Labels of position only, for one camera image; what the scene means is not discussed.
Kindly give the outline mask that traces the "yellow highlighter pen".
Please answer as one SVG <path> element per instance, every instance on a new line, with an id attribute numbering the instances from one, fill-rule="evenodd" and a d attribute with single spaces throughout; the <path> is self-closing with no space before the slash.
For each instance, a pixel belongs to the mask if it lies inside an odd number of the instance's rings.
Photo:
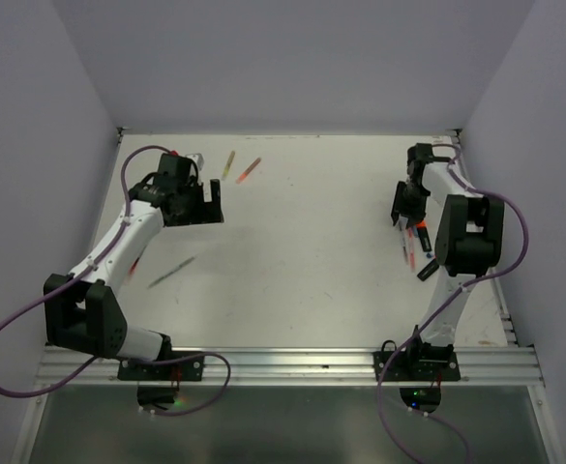
<path id="1" fill-rule="evenodd" d="M 229 156 L 228 156 L 228 159 L 227 159 L 227 161 L 226 161 L 226 163 L 225 163 L 225 166 L 224 166 L 224 168 L 223 168 L 223 174 L 222 174 L 222 177 L 221 177 L 221 180 L 222 180 L 222 181 L 226 180 L 226 178 L 227 178 L 227 176 L 228 176 L 228 174 L 229 174 L 230 168 L 231 168 L 231 166 L 232 166 L 232 163 L 233 163 L 233 161 L 234 161 L 235 155 L 236 155 L 236 152 L 235 152 L 234 150 L 232 150 L 232 151 L 230 152 L 230 154 L 229 154 Z"/>

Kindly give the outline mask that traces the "orange highlighter pen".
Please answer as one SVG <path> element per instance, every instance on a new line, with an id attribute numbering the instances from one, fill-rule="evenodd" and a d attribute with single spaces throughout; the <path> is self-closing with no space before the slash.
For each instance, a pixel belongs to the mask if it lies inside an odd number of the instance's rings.
<path id="1" fill-rule="evenodd" d="M 236 179 L 235 183 L 237 185 L 242 184 L 248 176 L 259 166 L 261 163 L 261 158 L 256 158 Z"/>

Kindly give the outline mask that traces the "thin black white pen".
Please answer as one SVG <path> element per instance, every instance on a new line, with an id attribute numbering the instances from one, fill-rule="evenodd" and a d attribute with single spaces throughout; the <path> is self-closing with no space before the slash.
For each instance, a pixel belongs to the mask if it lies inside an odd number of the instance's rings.
<path id="1" fill-rule="evenodd" d="M 406 238 L 405 238 L 404 228 L 403 228 L 403 226 L 402 226 L 402 224 L 401 224 L 400 221 L 398 221 L 397 226 L 398 226 L 398 229 L 399 229 L 399 232 L 400 232 L 400 236 L 401 236 L 401 244 L 402 244 L 403 259 L 404 259 L 405 264 L 408 265 L 408 264 L 409 264 L 409 254 L 408 254 L 408 251 L 407 251 L 407 245 L 406 245 Z"/>

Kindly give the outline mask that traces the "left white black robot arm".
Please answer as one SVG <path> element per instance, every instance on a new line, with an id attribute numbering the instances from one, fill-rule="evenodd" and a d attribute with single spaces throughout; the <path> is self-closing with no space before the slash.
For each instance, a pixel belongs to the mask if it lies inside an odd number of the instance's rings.
<path id="1" fill-rule="evenodd" d="M 160 157 L 156 171 L 124 189 L 125 204 L 96 247 L 66 275 L 45 282 L 49 344 L 103 359 L 138 360 L 152 379 L 173 369 L 170 339 L 128 324 L 117 295 L 165 228 L 223 222 L 219 180 L 203 182 L 200 153 Z"/>

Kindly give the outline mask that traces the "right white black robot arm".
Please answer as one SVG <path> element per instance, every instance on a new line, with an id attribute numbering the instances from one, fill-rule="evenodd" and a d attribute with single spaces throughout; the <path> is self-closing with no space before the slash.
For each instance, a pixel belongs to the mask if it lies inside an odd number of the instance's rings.
<path id="1" fill-rule="evenodd" d="M 454 347 L 469 295 L 500 259 L 505 206 L 503 200 L 477 192 L 461 177 L 456 162 L 437 156 L 431 144 L 417 143 L 407 150 L 406 172 L 396 186 L 392 222 L 405 229 L 419 226 L 428 199 L 442 208 L 433 242 L 437 284 L 413 332 L 421 346 L 403 357 L 407 374 L 422 380 L 438 368 L 431 348 Z"/>

